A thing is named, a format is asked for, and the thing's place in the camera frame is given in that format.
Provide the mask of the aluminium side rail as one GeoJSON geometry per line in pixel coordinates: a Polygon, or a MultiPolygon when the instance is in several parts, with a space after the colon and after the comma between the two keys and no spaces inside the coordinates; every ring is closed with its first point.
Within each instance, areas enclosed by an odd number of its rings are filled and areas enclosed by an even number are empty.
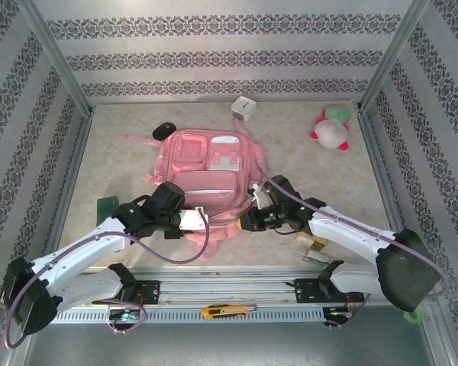
{"type": "Polygon", "coordinates": [[[76,131],[75,139],[69,149],[68,160],[66,161],[65,169],[63,170],[63,175],[61,176],[62,180],[60,181],[60,191],[56,197],[53,213],[50,217],[50,225],[46,233],[41,237],[42,246],[40,247],[40,254],[31,255],[31,258],[39,258],[43,255],[54,252],[60,246],[60,240],[66,223],[66,217],[71,204],[73,191],[79,174],[79,167],[81,166],[86,141],[89,137],[95,111],[96,107],[92,107],[91,111],[82,119],[82,122],[76,131]]]}
{"type": "Polygon", "coordinates": [[[357,120],[369,155],[369,160],[373,167],[390,230],[398,236],[392,248],[385,249],[385,260],[380,260],[381,265],[379,268],[385,269],[385,273],[389,276],[405,276],[408,270],[411,269],[411,265],[417,262],[418,259],[414,259],[415,256],[405,250],[405,248],[414,249],[414,247],[412,247],[411,243],[408,241],[409,236],[402,235],[404,224],[399,213],[389,177],[387,176],[386,161],[383,159],[379,144],[373,134],[372,124],[367,114],[361,111],[357,111],[357,120]]]}

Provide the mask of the aluminium frame post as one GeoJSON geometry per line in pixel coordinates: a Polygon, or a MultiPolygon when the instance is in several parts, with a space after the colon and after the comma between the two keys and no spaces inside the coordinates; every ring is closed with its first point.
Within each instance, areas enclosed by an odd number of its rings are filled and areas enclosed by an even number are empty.
{"type": "Polygon", "coordinates": [[[375,101],[380,88],[389,75],[390,70],[395,65],[402,49],[407,43],[412,31],[420,21],[422,14],[431,0],[411,0],[408,10],[405,12],[397,31],[395,32],[383,58],[381,59],[373,77],[364,91],[359,102],[356,103],[358,111],[363,113],[368,111],[371,104],[375,101]]]}
{"type": "Polygon", "coordinates": [[[59,73],[68,92],[73,97],[76,106],[80,109],[82,114],[90,115],[92,107],[88,103],[85,93],[83,92],[79,82],[76,80],[72,68],[68,63],[66,56],[60,49],[60,46],[50,30],[48,23],[44,19],[44,16],[40,13],[35,0],[15,1],[46,52],[47,57],[59,73]]]}

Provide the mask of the white pink plush toy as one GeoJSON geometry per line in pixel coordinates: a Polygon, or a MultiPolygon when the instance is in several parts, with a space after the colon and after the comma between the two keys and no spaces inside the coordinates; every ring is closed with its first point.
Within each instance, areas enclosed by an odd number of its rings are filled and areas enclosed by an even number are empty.
{"type": "Polygon", "coordinates": [[[349,149],[348,126],[342,124],[338,119],[318,118],[314,129],[310,132],[310,137],[325,149],[339,149],[341,151],[349,149]]]}

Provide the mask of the orange utility knife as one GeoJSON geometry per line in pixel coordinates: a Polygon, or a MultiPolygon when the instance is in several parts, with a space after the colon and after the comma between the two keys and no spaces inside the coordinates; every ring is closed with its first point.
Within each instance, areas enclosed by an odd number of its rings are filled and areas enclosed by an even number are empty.
{"type": "Polygon", "coordinates": [[[238,316],[248,316],[250,313],[257,311],[257,305],[229,305],[219,304],[206,307],[202,311],[205,319],[223,319],[238,316]]]}

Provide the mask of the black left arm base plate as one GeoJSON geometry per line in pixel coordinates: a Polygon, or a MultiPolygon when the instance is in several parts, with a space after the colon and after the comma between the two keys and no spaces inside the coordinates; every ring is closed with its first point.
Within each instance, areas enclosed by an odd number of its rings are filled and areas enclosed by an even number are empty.
{"type": "Polygon", "coordinates": [[[107,300],[119,300],[138,305],[157,305],[160,295],[159,281],[135,281],[134,283],[121,284],[113,295],[104,295],[91,304],[106,304],[107,300]]]}

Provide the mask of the aluminium mounting rail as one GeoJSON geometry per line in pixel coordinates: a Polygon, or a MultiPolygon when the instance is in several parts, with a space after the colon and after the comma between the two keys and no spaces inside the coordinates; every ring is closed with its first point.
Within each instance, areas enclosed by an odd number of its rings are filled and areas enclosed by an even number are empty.
{"type": "MultiPolygon", "coordinates": [[[[297,304],[293,289],[285,285],[285,282],[295,279],[271,277],[265,273],[244,276],[215,272],[188,275],[132,274],[138,281],[160,282],[158,306],[209,307],[219,304],[247,304],[264,307],[297,304]]],[[[65,294],[67,299],[60,306],[59,313],[86,305],[104,295],[113,295],[120,286],[119,277],[108,267],[79,275],[62,287],[60,293],[65,294]]]]}

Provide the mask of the white cube clock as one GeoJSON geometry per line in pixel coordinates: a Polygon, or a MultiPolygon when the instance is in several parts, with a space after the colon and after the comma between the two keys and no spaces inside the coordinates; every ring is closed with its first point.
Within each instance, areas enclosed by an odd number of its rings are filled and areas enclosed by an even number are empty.
{"type": "Polygon", "coordinates": [[[231,105],[231,113],[234,117],[245,122],[249,121],[256,113],[257,103],[244,96],[240,96],[231,105]]]}

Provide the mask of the green pink plush toy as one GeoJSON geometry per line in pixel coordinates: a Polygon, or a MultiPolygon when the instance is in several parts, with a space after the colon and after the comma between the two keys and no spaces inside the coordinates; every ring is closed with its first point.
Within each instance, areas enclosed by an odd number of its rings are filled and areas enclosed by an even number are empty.
{"type": "Polygon", "coordinates": [[[350,119],[350,111],[342,105],[333,104],[326,107],[321,116],[326,119],[335,119],[342,124],[346,124],[350,119]]]}

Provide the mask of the pink backpack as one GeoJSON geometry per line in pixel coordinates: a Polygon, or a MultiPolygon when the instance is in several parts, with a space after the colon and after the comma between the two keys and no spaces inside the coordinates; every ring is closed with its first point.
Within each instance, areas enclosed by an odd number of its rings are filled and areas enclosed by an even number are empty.
{"type": "Polygon", "coordinates": [[[127,134],[126,140],[159,149],[145,179],[158,187],[172,182],[185,193],[185,205],[202,207],[208,215],[208,247],[203,254],[215,254],[224,239],[237,236],[237,220],[254,206],[250,192],[261,186],[266,171],[263,148],[244,129],[238,118],[235,131],[184,129],[161,140],[127,134]]]}

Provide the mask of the black computer mouse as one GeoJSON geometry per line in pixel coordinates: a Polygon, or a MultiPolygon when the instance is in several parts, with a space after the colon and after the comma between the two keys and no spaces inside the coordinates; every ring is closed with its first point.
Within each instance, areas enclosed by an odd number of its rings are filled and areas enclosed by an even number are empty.
{"type": "Polygon", "coordinates": [[[157,141],[164,141],[177,130],[176,126],[171,122],[164,122],[160,124],[152,132],[152,137],[157,141]]]}

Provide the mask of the tan wooden block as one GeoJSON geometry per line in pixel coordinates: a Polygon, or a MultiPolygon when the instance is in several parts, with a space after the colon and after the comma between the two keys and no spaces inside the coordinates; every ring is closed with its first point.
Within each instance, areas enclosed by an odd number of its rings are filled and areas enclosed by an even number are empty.
{"type": "Polygon", "coordinates": [[[327,242],[325,238],[308,235],[307,233],[299,233],[296,236],[296,240],[301,244],[309,246],[310,250],[315,252],[320,252],[325,247],[327,242]]]}

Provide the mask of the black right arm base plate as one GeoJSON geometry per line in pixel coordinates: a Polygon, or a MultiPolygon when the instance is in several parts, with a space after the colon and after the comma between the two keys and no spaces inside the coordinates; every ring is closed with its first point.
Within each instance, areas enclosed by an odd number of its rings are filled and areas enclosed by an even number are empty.
{"type": "Polygon", "coordinates": [[[295,279],[287,281],[297,303],[361,303],[365,296],[359,292],[344,293],[339,291],[330,281],[317,278],[295,279]]]}

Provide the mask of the green book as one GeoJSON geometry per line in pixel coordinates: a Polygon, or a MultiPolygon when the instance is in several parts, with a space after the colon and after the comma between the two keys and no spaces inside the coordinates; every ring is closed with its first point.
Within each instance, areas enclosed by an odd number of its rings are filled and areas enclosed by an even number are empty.
{"type": "Polygon", "coordinates": [[[96,226],[100,226],[119,207],[117,196],[99,198],[96,202],[96,226]]]}

